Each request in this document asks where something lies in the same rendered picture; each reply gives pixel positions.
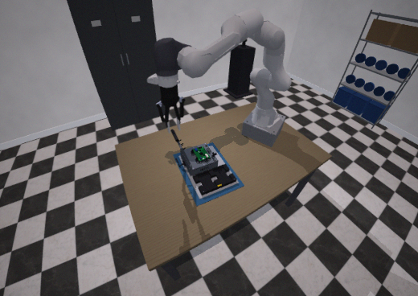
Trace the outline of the green circuit board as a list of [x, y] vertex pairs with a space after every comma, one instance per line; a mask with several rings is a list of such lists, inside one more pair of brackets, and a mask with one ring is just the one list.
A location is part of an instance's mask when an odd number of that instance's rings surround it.
[[208, 153], [205, 151], [205, 149], [203, 148], [203, 146], [200, 146], [198, 148], [193, 149], [196, 157], [198, 158], [199, 161], [202, 161], [206, 158], [210, 158], [210, 156], [208, 155]]

